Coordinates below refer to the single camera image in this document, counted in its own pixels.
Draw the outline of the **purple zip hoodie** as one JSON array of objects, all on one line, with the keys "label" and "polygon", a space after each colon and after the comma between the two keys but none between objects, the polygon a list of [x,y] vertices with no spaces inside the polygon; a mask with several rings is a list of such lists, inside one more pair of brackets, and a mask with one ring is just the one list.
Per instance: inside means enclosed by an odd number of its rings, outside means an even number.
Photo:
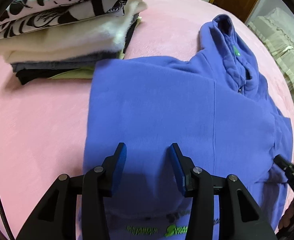
[{"label": "purple zip hoodie", "polygon": [[83,170],[101,164],[119,143],[127,147],[119,187],[105,199],[112,239],[186,236],[191,199],[175,181],[173,143],[208,173],[235,174],[271,227],[280,221],[287,186],[273,159],[291,159],[291,122],[229,16],[205,23],[200,43],[189,61],[154,56],[95,66]]}]

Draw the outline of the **pink bed blanket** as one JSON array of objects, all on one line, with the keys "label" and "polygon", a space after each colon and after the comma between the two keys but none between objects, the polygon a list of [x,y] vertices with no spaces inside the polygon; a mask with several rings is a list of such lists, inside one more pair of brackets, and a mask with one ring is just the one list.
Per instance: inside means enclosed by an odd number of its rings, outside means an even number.
[{"label": "pink bed blanket", "polygon": [[[201,48],[199,30],[223,9],[202,0],[144,0],[126,60]],[[93,80],[33,80],[20,85],[0,57],[0,197],[17,234],[53,181],[83,171]]]}]

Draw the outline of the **beige lace covered furniture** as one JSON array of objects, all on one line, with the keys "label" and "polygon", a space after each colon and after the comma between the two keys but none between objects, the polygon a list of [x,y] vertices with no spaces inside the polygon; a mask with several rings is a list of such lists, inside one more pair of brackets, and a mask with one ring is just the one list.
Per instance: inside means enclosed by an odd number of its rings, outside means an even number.
[{"label": "beige lace covered furniture", "polygon": [[294,18],[275,8],[265,16],[256,17],[248,27],[274,58],[294,102]]}]

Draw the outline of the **dark grey folded garment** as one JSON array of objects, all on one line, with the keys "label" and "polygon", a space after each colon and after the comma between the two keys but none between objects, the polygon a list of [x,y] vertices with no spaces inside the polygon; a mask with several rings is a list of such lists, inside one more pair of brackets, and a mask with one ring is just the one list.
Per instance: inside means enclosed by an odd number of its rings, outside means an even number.
[{"label": "dark grey folded garment", "polygon": [[123,59],[136,27],[142,18],[135,14],[126,33],[125,44],[118,52],[102,51],[63,61],[18,62],[11,64],[14,74],[22,85],[34,79],[91,79],[95,65],[104,59]]}]

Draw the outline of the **cream fleece folded garment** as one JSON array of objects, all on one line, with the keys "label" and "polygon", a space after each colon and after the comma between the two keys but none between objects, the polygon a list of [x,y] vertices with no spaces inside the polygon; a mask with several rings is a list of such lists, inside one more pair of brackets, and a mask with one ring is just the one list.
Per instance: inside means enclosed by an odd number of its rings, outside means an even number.
[{"label": "cream fleece folded garment", "polygon": [[146,9],[143,0],[129,0],[123,16],[99,16],[1,39],[0,56],[7,63],[17,63],[59,61],[101,51],[116,53],[125,46],[134,15]]}]

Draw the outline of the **black white graffiti garment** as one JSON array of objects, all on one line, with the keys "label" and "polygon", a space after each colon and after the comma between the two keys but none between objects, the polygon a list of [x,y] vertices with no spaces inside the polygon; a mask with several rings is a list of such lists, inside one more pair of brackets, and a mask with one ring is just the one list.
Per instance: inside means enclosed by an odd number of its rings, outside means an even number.
[{"label": "black white graffiti garment", "polygon": [[105,14],[124,15],[129,0],[13,0],[0,16],[0,40]]}]

